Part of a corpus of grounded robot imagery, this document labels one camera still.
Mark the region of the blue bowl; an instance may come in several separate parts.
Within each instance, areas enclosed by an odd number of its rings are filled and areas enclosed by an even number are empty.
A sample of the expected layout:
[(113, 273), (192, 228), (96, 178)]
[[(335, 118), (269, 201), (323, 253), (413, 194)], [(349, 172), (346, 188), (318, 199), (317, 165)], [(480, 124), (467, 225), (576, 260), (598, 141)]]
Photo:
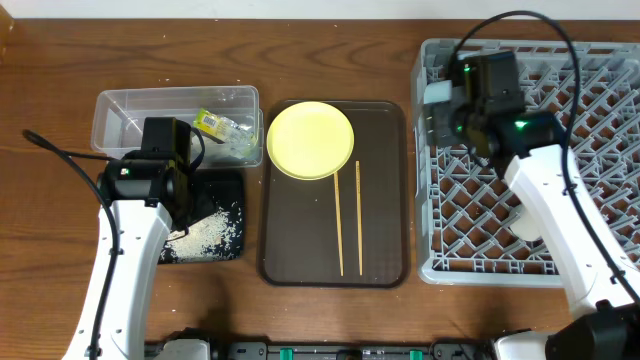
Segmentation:
[(449, 102), (452, 98), (452, 82), (450, 80), (434, 82), (425, 87), (423, 104)]

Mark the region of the yellow-labelled plastic wrapper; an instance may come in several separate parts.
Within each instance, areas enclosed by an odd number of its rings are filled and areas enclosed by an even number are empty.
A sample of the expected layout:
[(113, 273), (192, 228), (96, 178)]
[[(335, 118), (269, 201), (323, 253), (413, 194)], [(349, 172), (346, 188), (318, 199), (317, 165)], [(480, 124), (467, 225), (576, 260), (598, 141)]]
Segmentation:
[(201, 108), (193, 123), (194, 127), (214, 138), (219, 143), (249, 144), (254, 137), (230, 118)]

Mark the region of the clear plastic wrapper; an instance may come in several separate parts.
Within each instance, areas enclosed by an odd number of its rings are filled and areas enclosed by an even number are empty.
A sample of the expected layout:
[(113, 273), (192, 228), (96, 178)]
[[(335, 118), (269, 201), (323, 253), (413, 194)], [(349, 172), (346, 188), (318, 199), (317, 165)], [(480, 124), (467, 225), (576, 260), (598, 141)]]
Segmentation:
[(212, 138), (204, 137), (206, 159), (245, 159), (251, 157), (255, 146), (253, 143), (218, 143)]

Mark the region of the wooden chopstick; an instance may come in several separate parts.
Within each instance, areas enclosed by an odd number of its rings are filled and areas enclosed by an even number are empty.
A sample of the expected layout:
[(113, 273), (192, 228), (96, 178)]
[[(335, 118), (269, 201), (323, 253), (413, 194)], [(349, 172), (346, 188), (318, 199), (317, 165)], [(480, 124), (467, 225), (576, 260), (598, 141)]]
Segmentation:
[(361, 199), (361, 173), (360, 161), (355, 162), (355, 180), (356, 180), (356, 216), (357, 216), (357, 245), (358, 245), (358, 263), (359, 275), (363, 276), (363, 233), (362, 233), (362, 199)]
[(339, 254), (339, 270), (340, 276), (344, 276), (344, 256), (343, 256), (343, 237), (342, 237), (342, 221), (341, 221), (341, 204), (340, 204), (340, 188), (339, 188), (339, 176), (338, 172), (333, 173), (334, 183), (334, 200), (335, 200), (335, 215), (336, 215), (336, 233), (338, 243)]

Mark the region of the small pale green cup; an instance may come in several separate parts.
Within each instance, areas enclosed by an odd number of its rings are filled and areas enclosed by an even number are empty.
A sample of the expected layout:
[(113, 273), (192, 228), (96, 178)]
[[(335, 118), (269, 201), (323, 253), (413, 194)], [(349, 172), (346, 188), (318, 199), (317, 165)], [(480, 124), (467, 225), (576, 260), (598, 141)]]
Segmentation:
[(511, 223), (509, 229), (519, 239), (527, 242), (534, 242), (541, 238), (533, 216), (522, 204), (516, 206), (509, 212)]

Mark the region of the yellow plate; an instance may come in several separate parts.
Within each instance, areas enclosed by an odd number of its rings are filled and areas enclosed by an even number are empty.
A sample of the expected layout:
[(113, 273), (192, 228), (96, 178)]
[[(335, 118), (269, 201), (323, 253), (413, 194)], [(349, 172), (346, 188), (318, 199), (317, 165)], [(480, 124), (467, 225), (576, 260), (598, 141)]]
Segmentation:
[(349, 160), (355, 134), (348, 117), (319, 101), (289, 105), (273, 119), (266, 148), (271, 162), (298, 180), (319, 180), (338, 172)]

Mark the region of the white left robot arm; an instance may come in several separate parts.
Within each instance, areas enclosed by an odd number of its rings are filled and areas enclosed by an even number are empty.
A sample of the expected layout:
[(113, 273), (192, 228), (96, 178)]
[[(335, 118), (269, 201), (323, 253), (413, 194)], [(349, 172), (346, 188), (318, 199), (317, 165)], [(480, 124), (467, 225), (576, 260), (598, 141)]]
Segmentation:
[(68, 359), (141, 359), (160, 252), (193, 207), (192, 127), (148, 118), (141, 146), (107, 162), (95, 184), (99, 240)]

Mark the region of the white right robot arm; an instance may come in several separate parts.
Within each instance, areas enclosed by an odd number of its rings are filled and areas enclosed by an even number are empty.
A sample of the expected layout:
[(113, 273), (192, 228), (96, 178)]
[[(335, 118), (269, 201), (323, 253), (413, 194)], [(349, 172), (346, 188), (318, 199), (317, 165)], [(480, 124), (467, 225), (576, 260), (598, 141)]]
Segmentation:
[(549, 111), (527, 111), (514, 53), (451, 58), (445, 80), (425, 89), (423, 111), (430, 143), (466, 145), (518, 197), (511, 229), (544, 241), (569, 303), (569, 325), (502, 336), (495, 357), (638, 358), (639, 270), (586, 189), (567, 129)]

